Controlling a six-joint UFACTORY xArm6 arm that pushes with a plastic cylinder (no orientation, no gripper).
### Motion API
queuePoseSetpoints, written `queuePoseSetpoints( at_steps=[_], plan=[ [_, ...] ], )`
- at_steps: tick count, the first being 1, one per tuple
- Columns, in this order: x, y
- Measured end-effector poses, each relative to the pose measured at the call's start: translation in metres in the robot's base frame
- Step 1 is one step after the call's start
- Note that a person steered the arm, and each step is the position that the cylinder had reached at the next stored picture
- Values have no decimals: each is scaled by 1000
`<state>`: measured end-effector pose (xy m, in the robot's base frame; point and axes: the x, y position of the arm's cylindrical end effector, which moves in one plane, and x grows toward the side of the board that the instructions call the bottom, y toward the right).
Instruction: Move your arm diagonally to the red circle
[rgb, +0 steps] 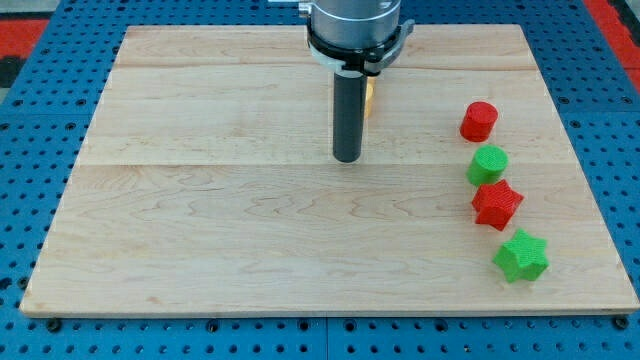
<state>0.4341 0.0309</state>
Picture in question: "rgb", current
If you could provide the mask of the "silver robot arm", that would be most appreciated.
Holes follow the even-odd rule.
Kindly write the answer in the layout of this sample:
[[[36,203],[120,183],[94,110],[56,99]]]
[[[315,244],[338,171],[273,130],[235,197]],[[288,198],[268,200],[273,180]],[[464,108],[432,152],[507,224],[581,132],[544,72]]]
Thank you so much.
[[[295,5],[310,32],[345,49],[364,49],[388,40],[399,24],[400,0],[268,0]]]

